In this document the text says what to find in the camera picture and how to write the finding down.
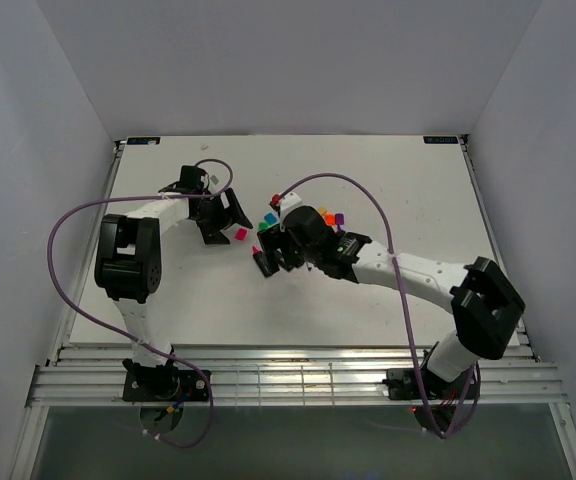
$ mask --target purple cable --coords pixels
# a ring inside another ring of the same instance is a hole
[[[435,432],[435,434],[439,438],[443,438],[443,439],[448,438],[453,433],[457,433],[459,430],[461,430],[470,421],[473,414],[475,413],[475,409],[477,408],[477,402],[479,401],[479,391],[480,391],[480,387],[481,387],[481,373],[479,371],[479,365],[476,365],[477,394],[475,396],[475,399],[473,400],[472,407],[470,408],[470,411],[468,412],[468,414],[466,415],[464,420],[459,422],[458,424],[455,424],[455,419],[453,418],[453,421],[450,423],[448,430],[446,432],[442,432],[441,429],[439,428],[439,425],[437,425],[437,422],[435,421],[434,416],[432,415],[430,403],[428,402],[428,395],[426,394],[426,389],[424,387],[424,380],[421,376],[421,369],[419,368],[419,359],[417,358],[417,347],[415,345],[415,339],[414,339],[414,335],[413,335],[413,331],[412,331],[412,321],[410,319],[410,309],[408,308],[408,299],[406,298],[406,291],[405,291],[404,281],[403,281],[403,278],[401,276],[401,270],[399,268],[399,262],[397,262],[397,256],[395,255],[394,244],[392,241],[392,232],[390,230],[390,222],[388,222],[388,218],[386,217],[386,213],[384,212],[383,208],[381,208],[381,205],[379,205],[379,202],[377,202],[377,199],[359,182],[357,182],[356,180],[353,180],[350,177],[347,177],[346,175],[341,175],[339,173],[317,173],[315,175],[308,175],[307,177],[302,178],[301,180],[299,180],[298,182],[294,183],[293,185],[288,187],[286,190],[284,190],[280,194],[279,197],[283,198],[284,196],[286,196],[287,193],[293,191],[298,186],[303,185],[306,182],[309,182],[310,180],[314,180],[316,178],[326,178],[326,177],[327,178],[339,178],[341,180],[345,180],[347,182],[352,183],[355,187],[357,187],[359,190],[361,190],[368,197],[368,199],[372,202],[372,204],[375,206],[375,208],[379,212],[379,215],[381,216],[381,219],[384,222],[384,227],[386,228],[386,239],[388,242],[388,252],[392,255],[392,266],[395,269],[395,277],[397,279],[397,285],[399,286],[399,296],[401,298],[401,305],[403,307],[404,323],[406,324],[406,334],[408,336],[408,345],[410,347],[410,354],[412,356],[413,370],[415,372],[415,379],[417,380],[417,385],[419,387],[419,395],[421,396],[421,402],[423,404],[424,413],[428,417],[428,420],[430,421],[430,425],[432,426],[432,429]],[[470,385],[470,383],[473,379],[474,371],[475,371],[474,366],[470,367],[470,369],[468,370],[466,385]],[[468,392],[468,388],[465,388],[461,392],[461,396],[459,397],[459,402],[457,403],[457,407],[455,409],[455,418],[457,417],[457,414],[461,410],[461,406],[464,403],[467,392]]]
[[[133,335],[129,332],[126,332],[125,330],[122,330],[121,328],[117,328],[113,325],[110,325],[109,323],[106,323],[103,320],[98,319],[97,317],[91,315],[90,313],[88,313],[85,310],[83,310],[82,308],[80,308],[79,305],[77,305],[75,302],[73,302],[68,297],[68,294],[65,292],[65,290],[63,289],[63,287],[59,283],[59,279],[57,278],[57,274],[55,272],[55,263],[54,263],[54,259],[53,259],[53,247],[54,247],[54,243],[55,243],[55,236],[57,235],[57,231],[59,230],[61,225],[66,220],[68,220],[68,218],[70,218],[72,215],[74,215],[75,213],[80,212],[81,210],[84,210],[84,209],[89,208],[89,207],[94,207],[96,205],[105,205],[108,203],[118,203],[118,202],[161,200],[162,198],[170,198],[170,199],[212,198],[212,197],[217,197],[217,196],[221,195],[232,184],[232,179],[233,179],[232,168],[230,167],[230,165],[228,165],[223,160],[218,160],[216,158],[209,158],[209,159],[201,160],[200,162],[197,162],[195,164],[195,166],[199,166],[199,165],[201,165],[203,163],[207,163],[207,162],[218,163],[218,164],[226,167],[226,169],[228,169],[228,174],[230,175],[230,177],[228,178],[228,181],[226,182],[224,187],[221,190],[219,190],[218,192],[212,193],[212,194],[207,194],[207,195],[201,195],[201,194],[184,194],[184,195],[170,194],[170,195],[168,195],[168,194],[163,194],[163,195],[141,195],[141,196],[135,196],[135,197],[104,198],[101,200],[93,200],[92,202],[83,203],[83,204],[73,208],[72,210],[66,212],[59,220],[57,220],[57,222],[55,223],[55,226],[52,227],[52,230],[50,231],[50,236],[48,237],[48,246],[46,249],[46,257],[47,257],[47,261],[48,261],[48,273],[50,274],[50,280],[52,281],[52,284],[54,285],[55,290],[57,290],[57,293],[59,294],[61,299],[66,303],[66,305],[68,305],[70,308],[72,308],[79,315],[87,318],[88,320],[95,323],[96,325],[99,325],[100,327],[103,327],[103,328],[111,330],[115,333],[118,333],[119,335],[122,335],[123,337],[126,337],[130,341],[139,344],[140,346],[142,346],[146,350],[148,350],[148,351],[150,351],[156,355],[159,355],[159,356],[166,358],[168,360],[172,360],[173,362],[181,363],[182,365],[185,365],[186,367],[194,370],[195,372],[197,372],[199,377],[206,384],[206,390],[208,391],[210,408],[209,408],[209,414],[208,414],[208,421],[206,422],[206,427],[204,428],[203,432],[201,432],[201,435],[199,435],[199,437],[197,437],[196,440],[194,440],[188,444],[182,444],[182,443],[176,442],[175,440],[172,440],[170,438],[166,438],[162,435],[157,437],[158,440],[164,441],[164,442],[169,443],[170,445],[173,445],[173,446],[178,447],[178,448],[192,448],[192,447],[199,445],[199,443],[201,443],[201,441],[206,437],[206,435],[208,435],[208,432],[210,431],[210,427],[212,426],[214,416],[215,416],[215,404],[214,404],[214,400],[213,400],[213,396],[212,396],[212,386],[210,385],[210,380],[204,374],[204,372],[202,372],[197,366],[193,365],[189,361],[183,360],[181,358],[176,357],[175,355],[172,355],[172,354],[166,353],[166,352],[162,352],[161,350],[158,350],[154,347],[151,347],[147,343],[143,342],[141,339],[137,338],[135,335]],[[147,430],[147,432],[150,435],[152,435],[153,437],[157,436],[156,432],[151,432],[150,430]]]

